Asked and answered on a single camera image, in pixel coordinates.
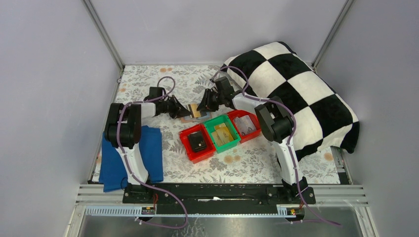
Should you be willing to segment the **black white checkered blanket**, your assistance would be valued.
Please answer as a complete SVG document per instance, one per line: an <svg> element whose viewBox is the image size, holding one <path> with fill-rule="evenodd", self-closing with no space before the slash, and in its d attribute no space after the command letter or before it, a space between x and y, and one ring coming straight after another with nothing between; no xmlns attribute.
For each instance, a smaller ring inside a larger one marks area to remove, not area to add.
<svg viewBox="0 0 419 237"><path fill-rule="evenodd" d="M223 71L246 93L278 96L296 118L297 159L335 146L352 154L360 122L354 111L286 43L275 41L228 58Z"/></svg>

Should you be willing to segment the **floral patterned table mat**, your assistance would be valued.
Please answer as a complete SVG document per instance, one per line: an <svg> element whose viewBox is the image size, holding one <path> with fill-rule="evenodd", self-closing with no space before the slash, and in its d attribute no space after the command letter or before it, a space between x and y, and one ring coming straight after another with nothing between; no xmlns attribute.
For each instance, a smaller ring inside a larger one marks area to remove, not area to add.
<svg viewBox="0 0 419 237"><path fill-rule="evenodd" d="M119 79L116 102L141 101L149 88L160 85L171 90L182 105L198 103L217 65L130 65ZM210 158L192 163L179 133L194 125L171 119L167 114L146 119L144 125L162 133L163 175L167 183L276 183L281 182L275 151L263 136L238 144Z"/></svg>

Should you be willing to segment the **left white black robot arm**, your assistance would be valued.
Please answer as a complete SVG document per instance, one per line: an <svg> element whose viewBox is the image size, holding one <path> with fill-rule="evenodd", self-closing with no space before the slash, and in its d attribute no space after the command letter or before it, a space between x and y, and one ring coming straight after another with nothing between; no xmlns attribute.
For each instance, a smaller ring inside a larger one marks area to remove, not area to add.
<svg viewBox="0 0 419 237"><path fill-rule="evenodd" d="M172 119L190 116L178 99L162 87L150 87L144 101L112 103L104 129L104 138L118 153L131 185L146 184L149 171L140 153L142 119L168 114Z"/></svg>

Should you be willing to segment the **silver white credit cards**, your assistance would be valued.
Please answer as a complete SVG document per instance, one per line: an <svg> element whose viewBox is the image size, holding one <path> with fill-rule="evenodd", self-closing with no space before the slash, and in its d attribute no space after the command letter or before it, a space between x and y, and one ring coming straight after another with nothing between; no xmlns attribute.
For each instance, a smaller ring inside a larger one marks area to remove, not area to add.
<svg viewBox="0 0 419 237"><path fill-rule="evenodd" d="M249 115L245 115L245 116L242 116L242 117L236 117L236 118L233 119L233 122L234 122L238 132L242 136L249 135L249 134L256 131L256 126L252 122Z"/></svg>

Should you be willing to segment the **left red plastic bin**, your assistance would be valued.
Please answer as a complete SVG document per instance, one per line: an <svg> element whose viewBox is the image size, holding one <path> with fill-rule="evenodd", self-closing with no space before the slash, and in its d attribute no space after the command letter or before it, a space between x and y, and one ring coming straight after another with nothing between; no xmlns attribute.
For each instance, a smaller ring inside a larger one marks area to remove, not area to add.
<svg viewBox="0 0 419 237"><path fill-rule="evenodd" d="M212 157L216 151L205 126L201 123L181 131L179 138L193 164Z"/></svg>

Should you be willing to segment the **aluminium frame rail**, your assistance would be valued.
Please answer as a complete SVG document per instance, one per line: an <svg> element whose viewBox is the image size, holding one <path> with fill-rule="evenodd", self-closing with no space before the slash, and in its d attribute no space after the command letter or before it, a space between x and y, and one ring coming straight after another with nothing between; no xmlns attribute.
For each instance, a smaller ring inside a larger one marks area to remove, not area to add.
<svg viewBox="0 0 419 237"><path fill-rule="evenodd" d="M315 204L307 204L301 197L302 203L295 204L261 204L250 200L199 200L182 202L173 193L162 189L171 195L174 204L129 204L123 203L124 190L105 193L103 186L98 184L80 185L77 204L88 206L90 214L125 215L125 216L173 216L183 217L213 217L239 216L259 217L277 216L295 218L302 216L309 208L316 207L365 207L367 198L360 185L312 185Z"/></svg>

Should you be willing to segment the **gold credit card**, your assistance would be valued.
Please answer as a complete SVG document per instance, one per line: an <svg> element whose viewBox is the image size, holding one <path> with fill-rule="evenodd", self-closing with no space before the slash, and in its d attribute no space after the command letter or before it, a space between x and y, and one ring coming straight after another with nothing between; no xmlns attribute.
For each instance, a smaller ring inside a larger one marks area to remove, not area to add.
<svg viewBox="0 0 419 237"><path fill-rule="evenodd" d="M196 119L202 117L201 112L198 110L198 104L188 104L188 110L191 112L191 118Z"/></svg>

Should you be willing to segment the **gold credit cards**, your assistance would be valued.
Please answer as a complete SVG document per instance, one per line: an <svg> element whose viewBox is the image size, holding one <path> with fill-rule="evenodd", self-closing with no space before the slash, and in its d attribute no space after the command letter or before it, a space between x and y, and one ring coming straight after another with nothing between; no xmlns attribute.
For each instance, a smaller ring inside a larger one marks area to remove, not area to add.
<svg viewBox="0 0 419 237"><path fill-rule="evenodd" d="M214 127L214 132L211 133L211 136L218 147L226 145L234 140L225 123L216 125Z"/></svg>

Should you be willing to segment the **right red plastic bin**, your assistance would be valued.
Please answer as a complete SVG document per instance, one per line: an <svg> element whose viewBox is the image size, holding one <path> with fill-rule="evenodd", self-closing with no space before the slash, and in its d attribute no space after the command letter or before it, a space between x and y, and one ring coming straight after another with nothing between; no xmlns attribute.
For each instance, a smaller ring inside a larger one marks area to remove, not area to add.
<svg viewBox="0 0 419 237"><path fill-rule="evenodd" d="M241 140L247 142L260 135L261 129L256 115L244 110L233 110L227 113Z"/></svg>

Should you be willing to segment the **green plastic bin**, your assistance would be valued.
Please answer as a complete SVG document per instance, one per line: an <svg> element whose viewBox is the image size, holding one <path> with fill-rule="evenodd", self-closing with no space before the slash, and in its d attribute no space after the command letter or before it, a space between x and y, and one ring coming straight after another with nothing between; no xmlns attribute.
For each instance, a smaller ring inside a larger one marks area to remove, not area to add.
<svg viewBox="0 0 419 237"><path fill-rule="evenodd" d="M241 138L227 115L220 115L204 122L210 141L219 154L239 144Z"/></svg>

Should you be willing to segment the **blue folded cloth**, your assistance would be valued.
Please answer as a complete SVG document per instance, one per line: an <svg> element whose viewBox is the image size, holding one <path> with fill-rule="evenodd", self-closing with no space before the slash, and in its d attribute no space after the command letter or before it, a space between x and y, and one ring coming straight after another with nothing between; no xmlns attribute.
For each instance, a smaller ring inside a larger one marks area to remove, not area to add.
<svg viewBox="0 0 419 237"><path fill-rule="evenodd" d="M139 151L151 182L163 181L162 133L159 128L142 126ZM104 138L99 183L104 185L104 192L123 190L127 186L127 172L121 155Z"/></svg>

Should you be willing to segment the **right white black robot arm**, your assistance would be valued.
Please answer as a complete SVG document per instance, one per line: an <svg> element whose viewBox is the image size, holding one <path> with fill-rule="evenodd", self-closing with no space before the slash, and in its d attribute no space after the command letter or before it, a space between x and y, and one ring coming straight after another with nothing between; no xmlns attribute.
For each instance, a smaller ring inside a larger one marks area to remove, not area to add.
<svg viewBox="0 0 419 237"><path fill-rule="evenodd" d="M272 143L280 165L280 176L285 189L293 196L307 188L307 182L299 172L293 148L296 122L291 111L275 96L258 98L244 91L234 90L227 77L213 81L215 87L206 89L198 111L215 112L224 105L233 110L243 110L256 115L263 136Z"/></svg>

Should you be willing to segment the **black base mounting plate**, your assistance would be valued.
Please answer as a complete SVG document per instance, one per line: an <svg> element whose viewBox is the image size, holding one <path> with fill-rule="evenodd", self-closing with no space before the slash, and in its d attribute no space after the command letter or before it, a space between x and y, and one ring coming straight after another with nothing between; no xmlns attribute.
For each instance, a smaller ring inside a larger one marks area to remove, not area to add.
<svg viewBox="0 0 419 237"><path fill-rule="evenodd" d="M312 187L301 189L284 187L278 184L206 184L206 183L157 183L148 188L142 185L128 186L124 190L123 203L174 204L176 199L162 192L167 190L177 196L182 202L199 200L250 200L261 204L295 204L302 203L301 197L307 204L315 204Z"/></svg>

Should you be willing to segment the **black card stack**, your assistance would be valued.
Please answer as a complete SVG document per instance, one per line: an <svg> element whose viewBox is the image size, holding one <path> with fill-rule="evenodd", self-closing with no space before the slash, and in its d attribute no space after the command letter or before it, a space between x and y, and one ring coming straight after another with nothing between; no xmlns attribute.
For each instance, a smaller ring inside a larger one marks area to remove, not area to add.
<svg viewBox="0 0 419 237"><path fill-rule="evenodd" d="M203 151L207 148L204 135L201 131L193 132L187 136L191 150L195 153Z"/></svg>

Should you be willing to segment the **red plastic bin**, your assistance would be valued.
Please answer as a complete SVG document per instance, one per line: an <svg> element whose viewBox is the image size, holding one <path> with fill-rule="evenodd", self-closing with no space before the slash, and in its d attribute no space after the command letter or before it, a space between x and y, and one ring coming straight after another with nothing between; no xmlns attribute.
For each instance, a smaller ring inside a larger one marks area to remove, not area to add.
<svg viewBox="0 0 419 237"><path fill-rule="evenodd" d="M247 142L260 135L261 129L256 115L244 110L233 110L227 113L241 140Z"/></svg>
<svg viewBox="0 0 419 237"><path fill-rule="evenodd" d="M216 151L205 126L201 123L181 131L179 138L193 164L212 157Z"/></svg>

